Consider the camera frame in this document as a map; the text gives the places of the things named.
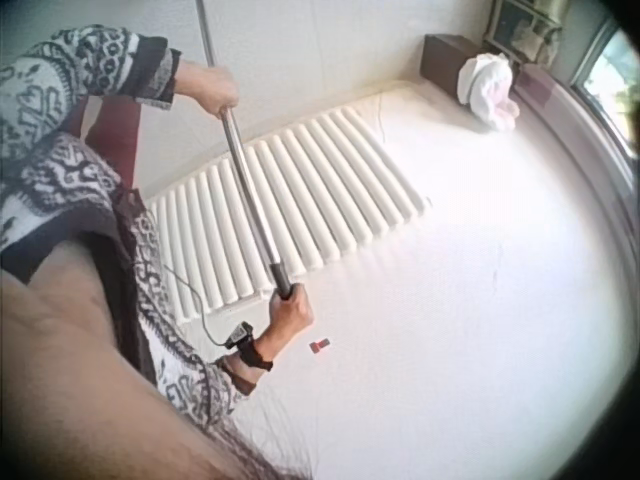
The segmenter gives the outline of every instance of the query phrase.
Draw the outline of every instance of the patterned clothing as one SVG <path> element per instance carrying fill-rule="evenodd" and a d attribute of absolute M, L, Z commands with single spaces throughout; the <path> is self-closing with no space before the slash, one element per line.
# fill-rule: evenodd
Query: patterned clothing
<path fill-rule="evenodd" d="M 58 243 L 80 239 L 105 287 L 118 349 L 207 431 L 243 395 L 175 328 L 156 229 L 137 192 L 59 130 L 86 95 L 170 108 L 179 56 L 166 39 L 93 25 L 61 31 L 0 70 L 0 261 L 28 283 Z"/>

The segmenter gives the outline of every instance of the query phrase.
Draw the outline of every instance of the brown box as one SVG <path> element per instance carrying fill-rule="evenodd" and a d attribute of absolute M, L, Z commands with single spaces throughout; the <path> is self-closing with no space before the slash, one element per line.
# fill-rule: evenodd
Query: brown box
<path fill-rule="evenodd" d="M 460 35 L 425 35 L 420 75 L 458 99 L 458 72 L 482 49 Z"/>

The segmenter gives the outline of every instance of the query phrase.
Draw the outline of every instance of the bare skin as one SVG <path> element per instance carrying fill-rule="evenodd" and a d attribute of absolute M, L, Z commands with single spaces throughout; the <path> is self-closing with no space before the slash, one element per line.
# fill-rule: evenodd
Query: bare skin
<path fill-rule="evenodd" d="M 186 62 L 175 90 L 216 116 L 238 101 L 226 70 Z M 59 244 L 29 285 L 1 273 L 0 407 L 11 458 L 47 478 L 234 478 L 238 460 L 183 419 L 119 354 L 84 246 Z M 270 315 L 255 344 L 268 361 L 313 321 L 304 288 L 286 302 L 274 300 Z M 265 373 L 237 353 L 224 359 L 251 383 Z"/>

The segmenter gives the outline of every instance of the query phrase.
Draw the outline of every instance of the white floor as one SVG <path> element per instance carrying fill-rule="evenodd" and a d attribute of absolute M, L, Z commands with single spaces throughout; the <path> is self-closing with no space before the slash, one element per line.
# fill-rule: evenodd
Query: white floor
<path fill-rule="evenodd" d="M 432 208 L 304 279 L 315 325 L 234 415 L 319 479 L 550 476 L 636 354 L 595 202 L 526 109 L 497 134 L 429 84 L 353 105 Z M 210 328 L 240 320 L 261 328 L 266 303 Z"/>

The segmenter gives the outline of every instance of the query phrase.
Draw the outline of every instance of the metal pole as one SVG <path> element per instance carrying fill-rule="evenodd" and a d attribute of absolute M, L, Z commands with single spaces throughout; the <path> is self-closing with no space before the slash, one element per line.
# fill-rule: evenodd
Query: metal pole
<path fill-rule="evenodd" d="M 217 61 L 215 51 L 211 43 L 211 35 L 205 14 L 204 0 L 196 0 L 196 8 L 198 10 L 200 32 L 202 34 L 202 44 L 207 58 L 207 64 L 210 67 L 213 67 L 216 65 Z M 264 213 L 264 209 L 262 208 L 262 204 L 260 203 L 258 192 L 256 191 L 256 187 L 251 178 L 236 119 L 230 108 L 225 109 L 222 112 L 221 117 L 224 134 L 226 135 L 227 143 L 229 144 L 229 152 L 231 153 L 231 158 L 233 159 L 236 172 L 238 173 L 238 179 L 240 180 L 240 186 L 242 188 L 249 213 L 253 219 L 258 236 L 262 241 L 262 246 L 264 247 L 263 250 L 267 256 L 267 262 L 269 263 L 269 268 L 273 274 L 278 295 L 286 300 L 292 293 L 291 283 L 289 282 L 289 277 L 287 276 L 284 264 L 280 258 L 278 247 L 273 240 L 273 234 L 269 228 L 269 223 L 267 222 L 267 217 Z"/>

